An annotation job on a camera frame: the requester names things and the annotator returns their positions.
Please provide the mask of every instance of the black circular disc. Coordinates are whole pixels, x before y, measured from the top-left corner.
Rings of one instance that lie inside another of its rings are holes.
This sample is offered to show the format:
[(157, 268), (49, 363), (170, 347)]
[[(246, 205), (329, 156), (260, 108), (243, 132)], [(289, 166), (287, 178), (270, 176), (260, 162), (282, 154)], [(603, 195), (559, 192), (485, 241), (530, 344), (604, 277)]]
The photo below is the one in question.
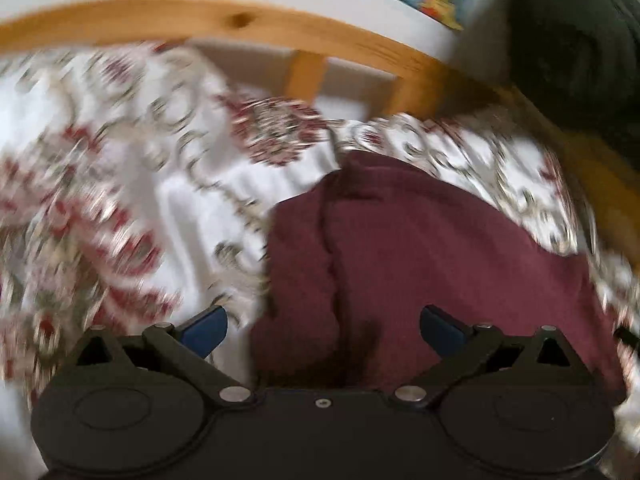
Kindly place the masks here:
[(525, 474), (558, 473), (600, 456), (613, 436), (614, 419), (596, 388), (535, 381), (507, 385), (509, 373), (479, 376), (442, 401), (440, 420), (464, 451), (487, 465)]
[(195, 436), (204, 404), (194, 388), (134, 367), (113, 370), (78, 367), (44, 391), (31, 430), (47, 461), (121, 473), (169, 459)]

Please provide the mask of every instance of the wooden headboard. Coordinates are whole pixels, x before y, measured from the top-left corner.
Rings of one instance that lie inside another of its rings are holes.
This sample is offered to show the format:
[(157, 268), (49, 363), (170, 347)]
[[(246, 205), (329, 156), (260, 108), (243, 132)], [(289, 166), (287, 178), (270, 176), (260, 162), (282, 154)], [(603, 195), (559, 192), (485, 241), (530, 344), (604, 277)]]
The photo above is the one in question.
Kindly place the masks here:
[[(210, 37), (292, 49), (285, 94), (307, 102), (318, 94), (329, 57), (395, 75), (388, 114), (426, 118), (452, 95), (471, 107), (499, 100), (487, 86), (397, 41), (322, 16), (237, 0), (95, 0), (45, 9), (0, 23), (0, 53)], [(605, 240), (640, 265), (640, 178), (601, 140), (548, 124), (544, 129), (565, 171), (580, 179)]]

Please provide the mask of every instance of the wooden slat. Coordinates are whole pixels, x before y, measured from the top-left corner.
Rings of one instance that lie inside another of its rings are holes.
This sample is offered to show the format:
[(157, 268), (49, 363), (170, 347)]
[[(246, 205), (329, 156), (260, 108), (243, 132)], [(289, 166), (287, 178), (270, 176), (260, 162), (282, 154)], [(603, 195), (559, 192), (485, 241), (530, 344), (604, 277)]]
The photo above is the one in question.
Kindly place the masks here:
[(61, 44), (113, 44), (206, 38), (283, 46), (337, 57), (412, 81), (395, 111), (437, 108), (450, 75), (480, 87), (402, 43), (322, 16), (237, 0), (94, 0), (54, 7), (0, 24), (0, 52)]
[(325, 56), (312, 52), (295, 52), (289, 64), (284, 95), (312, 104), (322, 86), (325, 71)]

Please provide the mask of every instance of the maroon cloth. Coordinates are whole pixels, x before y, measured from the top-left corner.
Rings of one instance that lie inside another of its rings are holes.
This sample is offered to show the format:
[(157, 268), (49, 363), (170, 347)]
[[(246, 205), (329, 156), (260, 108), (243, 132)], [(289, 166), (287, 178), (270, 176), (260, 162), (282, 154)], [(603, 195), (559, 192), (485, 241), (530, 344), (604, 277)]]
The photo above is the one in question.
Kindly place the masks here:
[(611, 392), (624, 392), (581, 255), (541, 248), (468, 192), (383, 155), (276, 206), (271, 304), (251, 332), (261, 378), (278, 386), (391, 391), (439, 361), (420, 337), (426, 304), (508, 335), (560, 327)]

